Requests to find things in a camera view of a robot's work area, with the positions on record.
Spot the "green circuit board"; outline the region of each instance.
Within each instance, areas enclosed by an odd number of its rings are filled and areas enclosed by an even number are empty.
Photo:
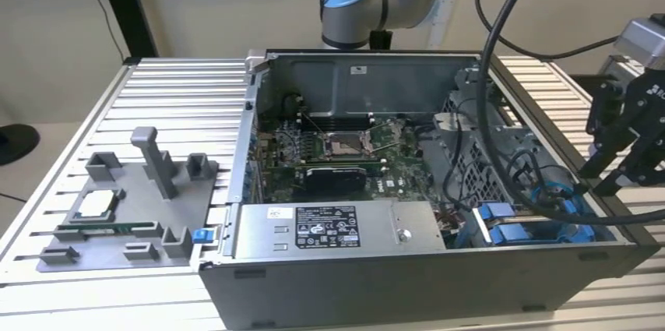
[[[304,174],[322,167],[361,167],[368,172],[364,190],[345,200],[440,199],[415,128],[404,119],[377,118],[370,129],[357,132],[300,132],[288,123],[261,138],[266,202],[340,201],[304,195]]]

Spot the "slotted aluminum surface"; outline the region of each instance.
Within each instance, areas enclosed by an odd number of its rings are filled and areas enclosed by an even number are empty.
[[[587,93],[556,65],[520,57],[503,58],[503,60],[580,152],[588,155],[592,138],[584,133],[584,122],[591,106]],[[175,73],[167,76],[158,72],[158,70],[175,72],[180,67],[190,67],[189,62],[198,62],[204,68],[208,66],[201,64],[209,63],[210,72],[214,69],[220,72],[236,70],[237,74],[226,74],[225,77],[209,76],[202,80],[182,74],[178,77],[174,76]],[[174,151],[201,151],[202,147],[208,151],[217,150],[213,156],[224,164],[224,170],[218,174],[220,188],[214,204],[222,204],[226,196],[225,181],[229,179],[226,175],[232,166],[226,151],[233,147],[236,138],[230,123],[233,112],[226,109],[233,110],[242,102],[242,62],[151,60],[146,63],[153,63],[153,69],[147,68],[143,76],[134,78],[122,89],[118,98],[111,94],[110,101],[114,107],[106,113],[105,122],[127,120],[134,125],[135,121],[131,120],[153,122],[151,118],[157,116],[161,117],[155,119],[162,124],[161,140],[165,145],[167,143],[173,145]],[[134,112],[123,111],[126,108],[134,109]],[[107,123],[103,127],[109,130],[103,132],[95,130],[93,135],[86,136],[83,138],[86,145],[82,145],[79,151],[89,146],[122,146],[125,142],[122,138],[129,138],[129,129],[123,130],[118,125],[119,122]],[[127,154],[133,156],[131,148],[123,150],[127,150]],[[79,178],[85,174],[82,160],[82,158],[69,159],[67,170],[58,176],[51,188],[66,186],[69,192],[78,189],[82,184]],[[38,203],[37,211],[23,231],[50,231],[59,219],[62,220],[63,214],[45,214],[45,212],[66,211],[73,204],[73,193],[55,195],[51,189],[46,191],[46,197]],[[26,208],[39,201],[38,193]],[[620,197],[635,213],[665,207],[663,188],[628,188],[621,191]],[[224,207],[213,206],[209,224],[220,223],[225,213]],[[654,225],[648,229],[665,245],[665,225]],[[5,256],[0,267],[5,283],[11,280],[18,281],[0,288],[0,314],[6,315],[0,318],[0,329],[19,329],[19,327],[71,329],[73,326],[91,324],[114,329],[142,327],[201,331],[225,328],[201,279],[189,269],[127,269],[106,273],[83,272],[74,276],[55,274],[49,281],[41,283],[41,276],[45,274],[35,273],[37,261],[30,257],[39,253],[50,236],[29,237],[23,233],[21,236],[25,240],[14,241],[10,251],[13,254]],[[25,255],[26,258],[14,261],[13,255],[14,257]],[[25,272],[23,276],[17,274],[19,271]],[[455,294],[443,294],[443,296],[455,300]],[[662,249],[631,275],[593,283],[555,313],[503,315],[349,329],[368,331],[376,329],[419,331],[665,329],[665,249]]]

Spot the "aluminum extrusion table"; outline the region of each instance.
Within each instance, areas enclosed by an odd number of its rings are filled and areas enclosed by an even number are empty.
[[[503,61],[588,156],[589,95],[555,64],[525,57]],[[86,159],[95,151],[114,150],[122,161],[138,161],[129,138],[139,125],[161,130],[158,142],[174,160],[206,152],[221,163],[208,224],[221,223],[245,92],[241,59],[149,58],[123,67],[0,240],[0,329],[225,329],[194,273],[197,262],[192,267],[70,273],[39,273],[35,267],[49,233],[87,179]],[[665,188],[626,188],[619,196],[635,213],[665,207]],[[665,224],[648,230],[665,246]],[[593,283],[555,313],[349,329],[665,329],[665,249],[631,275]]]

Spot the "motherboard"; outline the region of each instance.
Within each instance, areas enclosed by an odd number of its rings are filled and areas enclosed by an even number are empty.
[[[264,122],[260,134],[265,202],[440,200],[420,148],[417,125],[405,115],[310,117]]]

